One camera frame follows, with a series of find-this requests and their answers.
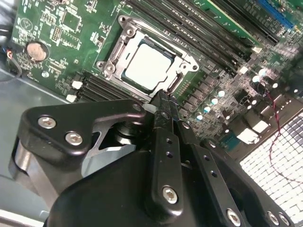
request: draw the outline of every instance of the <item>cable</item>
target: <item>cable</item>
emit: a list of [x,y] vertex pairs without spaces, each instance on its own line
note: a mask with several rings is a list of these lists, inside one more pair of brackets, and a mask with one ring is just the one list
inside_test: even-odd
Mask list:
[[268,98],[271,100],[272,102],[272,106],[274,108],[274,112],[275,112],[275,119],[276,119],[276,123],[277,123],[277,127],[278,127],[278,134],[277,136],[275,137],[274,141],[272,142],[270,148],[269,148],[269,161],[270,161],[270,166],[273,167],[273,169],[276,171],[276,173],[278,173],[280,176],[282,176],[284,179],[286,179],[287,181],[291,181],[291,182],[296,182],[296,183],[299,183],[299,184],[303,184],[302,181],[297,181],[297,180],[293,180],[293,179],[290,179],[286,176],[283,175],[283,173],[279,172],[276,167],[274,166],[274,164],[272,163],[272,153],[273,153],[273,147],[276,143],[276,141],[278,140],[278,138],[281,136],[281,127],[280,127],[280,120],[279,120],[279,115],[277,113],[277,109],[276,109],[276,102],[274,101],[273,97],[270,95],[269,92],[267,92],[267,96]]
[[17,75],[16,75],[15,77],[13,77],[13,78],[11,78],[11,79],[9,79],[9,80],[0,81],[0,85],[11,83],[11,82],[13,82],[13,81],[19,79],[19,78],[21,77],[21,75],[22,75],[21,66],[20,66],[19,63],[16,61],[16,59],[14,59],[12,51],[7,50],[6,53],[7,53],[7,57],[11,60],[11,62],[12,62],[12,63],[16,66],[16,68],[18,69],[18,73],[17,73]]

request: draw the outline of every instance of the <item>perforated metal mesh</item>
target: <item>perforated metal mesh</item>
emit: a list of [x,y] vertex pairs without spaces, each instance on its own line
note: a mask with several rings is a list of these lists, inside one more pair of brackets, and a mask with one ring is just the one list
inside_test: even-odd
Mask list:
[[[303,113],[281,129],[272,163],[285,177],[303,182]],[[241,161],[243,170],[291,217],[303,221],[303,184],[280,176],[270,166],[269,148],[277,133]]]

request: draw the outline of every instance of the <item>black ram slot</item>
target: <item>black ram slot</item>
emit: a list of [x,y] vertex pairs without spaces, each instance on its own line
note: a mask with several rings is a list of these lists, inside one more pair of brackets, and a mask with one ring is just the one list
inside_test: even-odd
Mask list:
[[169,23],[167,23],[166,21],[162,20],[158,16],[154,15],[153,12],[151,12],[150,10],[148,10],[146,7],[141,6],[140,4],[138,4],[138,1],[136,1],[136,0],[128,0],[128,1],[129,1],[129,4],[132,7],[134,7],[135,9],[137,9],[139,12],[143,12],[144,14],[146,14],[147,16],[149,16],[151,19],[153,19],[156,22],[158,22],[168,32],[170,32],[171,34],[174,34],[174,36],[177,39],[179,39],[181,42],[183,42],[184,44],[187,45],[188,49],[190,49],[191,51],[198,51],[198,52],[200,52],[201,55],[204,55],[204,56],[208,57],[211,61],[213,61],[214,63],[216,63],[218,66],[220,66],[222,69],[224,69],[227,73],[229,73],[231,75],[234,75],[234,76],[237,74],[234,69],[232,69],[227,64],[221,62],[220,59],[211,56],[206,50],[202,49],[199,45],[197,45],[195,42],[193,42],[192,39],[188,39],[188,38],[184,37],[183,33],[179,33],[179,31],[174,30],[175,28],[172,28],[172,26]]
[[84,86],[78,92],[78,99],[83,101],[105,101],[117,99],[132,99],[142,103],[140,100],[121,91],[105,82],[104,80],[93,76],[90,73],[85,73]]
[[98,88],[100,90],[105,90],[106,92],[111,93],[111,94],[119,97],[120,99],[131,98],[131,96],[128,95],[127,93],[119,90],[118,88],[108,84],[107,82],[105,82],[97,77],[91,76],[89,78],[89,83],[98,86]]
[[225,11],[229,16],[236,20],[239,24],[252,34],[257,34],[265,43],[276,45],[279,38],[260,22],[253,19],[253,16],[247,15],[235,2],[229,0],[213,0],[213,2]]
[[145,0],[150,6],[157,9],[159,12],[163,13],[164,15],[170,16],[170,18],[164,18],[167,21],[170,21],[171,25],[179,26],[181,31],[184,31],[187,35],[193,37],[194,41],[198,42],[200,46],[203,46],[210,54],[212,54],[216,58],[221,58],[226,64],[233,65],[234,62],[238,62],[233,56],[228,55],[225,51],[222,51],[218,48],[211,40],[207,39],[207,34],[197,33],[197,30],[192,30],[190,26],[187,26],[186,23],[183,23],[180,18],[171,12],[171,9],[165,7],[161,3],[157,3],[154,0]]
[[185,10],[185,12],[192,16],[196,22],[201,22],[206,26],[209,26],[210,30],[214,30],[215,28],[219,32],[219,36],[225,37],[229,41],[229,44],[239,45],[239,48],[246,49],[251,48],[252,45],[248,45],[239,37],[235,36],[233,33],[227,31],[222,25],[217,23],[211,16],[207,13],[203,12],[197,5],[193,4],[191,0],[176,0],[175,3],[179,4],[179,6]]
[[211,26],[214,24],[214,21],[208,20],[208,18],[202,15],[200,15],[200,17],[203,19],[198,18],[194,13],[189,12],[185,7],[182,7],[179,4],[179,1],[162,0],[162,2],[164,2],[169,7],[173,8],[176,12],[178,12],[185,19],[183,21],[188,23],[188,25],[193,27],[193,29],[195,29],[196,27],[199,30],[207,33],[211,37],[213,43],[217,42],[220,46],[224,46],[224,48],[227,49],[229,52],[231,52],[232,54],[236,55],[239,58],[244,59],[245,61],[248,61],[250,59],[249,56],[251,53],[247,55],[244,51],[242,51],[242,49],[247,50],[246,47],[242,46],[242,49],[237,47],[237,45],[241,45],[240,42],[238,42],[233,37],[230,37],[230,35],[229,35],[229,39],[227,39],[225,35],[219,34],[214,30],[214,27],[215,28],[217,27],[217,26],[213,26],[213,27]]

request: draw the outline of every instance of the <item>cpu socket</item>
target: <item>cpu socket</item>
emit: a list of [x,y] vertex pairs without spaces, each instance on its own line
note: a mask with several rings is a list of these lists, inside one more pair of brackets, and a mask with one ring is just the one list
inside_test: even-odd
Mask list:
[[199,66],[183,47],[138,18],[121,15],[123,31],[107,61],[96,66],[107,80],[150,101],[160,90],[173,92]]

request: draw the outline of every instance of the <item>motherboard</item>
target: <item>motherboard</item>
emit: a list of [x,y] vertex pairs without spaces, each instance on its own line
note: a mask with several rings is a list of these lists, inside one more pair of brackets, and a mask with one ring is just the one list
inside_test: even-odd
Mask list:
[[302,29],[300,0],[22,0],[11,42],[26,76],[72,103],[164,89],[229,150],[270,127],[265,91],[281,108],[301,92]]

